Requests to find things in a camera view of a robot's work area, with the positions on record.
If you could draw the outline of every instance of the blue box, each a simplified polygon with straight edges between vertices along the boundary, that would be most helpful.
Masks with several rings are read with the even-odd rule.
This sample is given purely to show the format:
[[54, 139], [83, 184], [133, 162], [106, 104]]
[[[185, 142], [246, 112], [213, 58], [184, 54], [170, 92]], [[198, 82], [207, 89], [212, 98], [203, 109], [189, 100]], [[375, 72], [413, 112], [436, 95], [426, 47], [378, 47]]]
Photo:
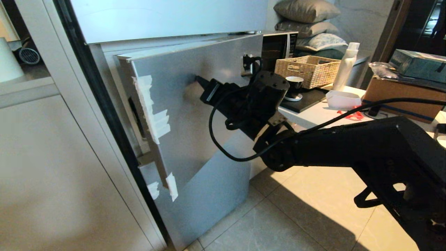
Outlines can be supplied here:
[[403, 76], [446, 83], [446, 57], [396, 49], [389, 63]]

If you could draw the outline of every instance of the refrigerator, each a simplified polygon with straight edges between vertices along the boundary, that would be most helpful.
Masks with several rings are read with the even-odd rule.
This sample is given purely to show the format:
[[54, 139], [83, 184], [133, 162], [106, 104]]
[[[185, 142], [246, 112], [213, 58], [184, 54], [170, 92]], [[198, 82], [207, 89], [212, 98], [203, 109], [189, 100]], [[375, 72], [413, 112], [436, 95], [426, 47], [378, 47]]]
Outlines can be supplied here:
[[[97, 68], [97, 83], [91, 83], [96, 99], [176, 250], [241, 204], [249, 179], [266, 168], [258, 160], [232, 161], [213, 144], [212, 107], [200, 101], [195, 76], [247, 85], [243, 56], [261, 56], [258, 31], [267, 6], [267, 0], [72, 0], [65, 6], [66, 19], [75, 22], [67, 33], [89, 49], [84, 65]], [[218, 112], [214, 117], [220, 144], [239, 157], [254, 154], [252, 140], [228, 131], [225, 119]]]

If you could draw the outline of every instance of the white tape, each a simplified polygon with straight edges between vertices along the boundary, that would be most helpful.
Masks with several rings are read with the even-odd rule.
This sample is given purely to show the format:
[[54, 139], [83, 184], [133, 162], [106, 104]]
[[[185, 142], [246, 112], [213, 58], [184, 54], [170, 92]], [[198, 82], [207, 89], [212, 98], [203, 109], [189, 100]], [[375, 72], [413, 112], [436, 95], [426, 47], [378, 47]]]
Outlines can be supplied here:
[[166, 178], [167, 186], [169, 187], [170, 196], [172, 197], [172, 202], [178, 197], [177, 183], [175, 182], [175, 177], [172, 173]]
[[159, 138], [164, 134], [170, 132], [169, 116], [167, 110], [153, 114], [153, 100], [150, 97], [150, 88], [152, 87], [152, 76], [132, 77], [136, 92], [140, 99], [144, 117], [149, 126], [149, 131], [153, 141], [160, 144]]
[[152, 196], [152, 199], [155, 200], [160, 195], [160, 191], [158, 190], [158, 182], [153, 182], [150, 185], [147, 185], [147, 188], [149, 189], [149, 193]]

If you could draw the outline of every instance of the microwave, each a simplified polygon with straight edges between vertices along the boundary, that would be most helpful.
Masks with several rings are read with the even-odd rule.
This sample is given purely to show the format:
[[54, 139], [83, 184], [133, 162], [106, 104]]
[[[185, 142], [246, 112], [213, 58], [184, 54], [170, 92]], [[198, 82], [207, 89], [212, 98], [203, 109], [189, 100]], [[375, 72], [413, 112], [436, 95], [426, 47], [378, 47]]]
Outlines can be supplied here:
[[293, 57], [297, 34], [297, 31], [273, 31], [263, 33], [263, 70], [274, 72], [276, 60]]

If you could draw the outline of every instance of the grey pillow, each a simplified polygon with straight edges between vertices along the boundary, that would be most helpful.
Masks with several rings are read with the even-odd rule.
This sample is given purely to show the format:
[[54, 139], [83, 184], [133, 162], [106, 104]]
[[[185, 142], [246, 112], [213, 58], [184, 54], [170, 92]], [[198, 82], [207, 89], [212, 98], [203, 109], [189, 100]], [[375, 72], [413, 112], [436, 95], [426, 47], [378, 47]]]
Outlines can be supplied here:
[[294, 21], [285, 21], [276, 24], [276, 30], [292, 30], [298, 31], [298, 38], [309, 38], [320, 33], [338, 34], [339, 30], [336, 26], [329, 22], [319, 22], [314, 24], [304, 24]]
[[301, 23], [316, 23], [339, 16], [341, 12], [324, 0], [286, 0], [274, 6], [281, 16]]
[[312, 38], [296, 39], [296, 49], [320, 51], [346, 46], [347, 43], [342, 38], [328, 33], [321, 33]]

